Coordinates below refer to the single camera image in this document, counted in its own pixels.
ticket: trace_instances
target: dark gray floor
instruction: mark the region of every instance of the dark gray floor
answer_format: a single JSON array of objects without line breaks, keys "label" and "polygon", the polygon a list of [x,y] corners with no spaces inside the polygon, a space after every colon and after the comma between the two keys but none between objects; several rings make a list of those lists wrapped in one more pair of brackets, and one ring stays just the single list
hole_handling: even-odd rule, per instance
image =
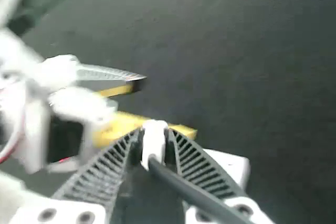
[{"label": "dark gray floor", "polygon": [[[46,57],[147,75],[120,109],[189,125],[203,146],[248,157],[249,194],[276,223],[334,223],[335,5],[67,0],[24,40]],[[26,180],[45,191],[60,180],[39,178]]]}]

